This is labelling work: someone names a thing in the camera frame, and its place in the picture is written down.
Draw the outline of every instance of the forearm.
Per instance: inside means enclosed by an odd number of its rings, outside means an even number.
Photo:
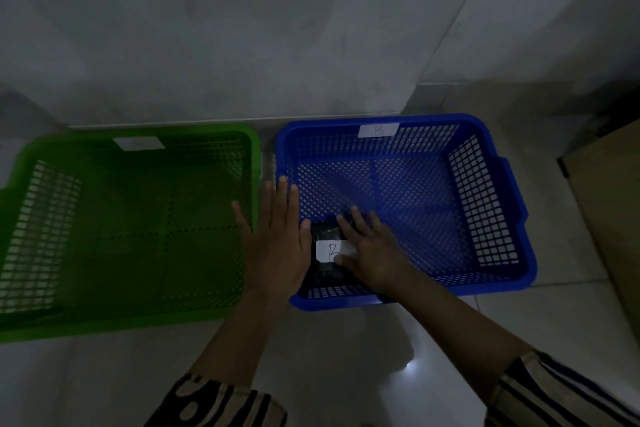
[[[286,302],[245,293],[190,372],[251,388],[260,356]]]
[[[402,269],[388,295],[420,322],[485,404],[508,365],[532,350],[415,269]]]

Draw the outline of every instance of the green plastic basket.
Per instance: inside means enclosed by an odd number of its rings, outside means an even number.
[[[113,140],[144,136],[164,148]],[[34,140],[0,189],[0,341],[223,317],[243,286],[231,201],[255,225],[259,179],[241,124]]]

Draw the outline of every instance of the basket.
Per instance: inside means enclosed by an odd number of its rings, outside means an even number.
[[[0,190],[0,341],[219,318],[239,298],[231,201],[254,221],[240,124],[62,133]]]
[[[278,134],[276,162],[300,187],[301,219],[375,210],[412,264],[458,296],[524,289],[536,276],[520,191],[475,117],[294,122]],[[389,300],[364,284],[305,284],[291,298],[303,310]]]

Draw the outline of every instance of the sleeve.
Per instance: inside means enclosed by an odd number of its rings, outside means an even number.
[[[184,375],[145,427],[280,427],[287,411],[267,393]]]
[[[545,353],[516,359],[493,391],[489,427],[636,427],[638,411]]]

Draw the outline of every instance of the person's left arm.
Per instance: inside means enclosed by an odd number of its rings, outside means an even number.
[[[286,411],[271,396],[251,390],[260,357],[276,319],[298,292],[311,261],[309,220],[301,224],[298,187],[287,179],[277,189],[266,183],[260,216],[251,232],[233,203],[244,251],[244,291],[233,312],[146,423],[148,427],[189,424],[281,425]]]

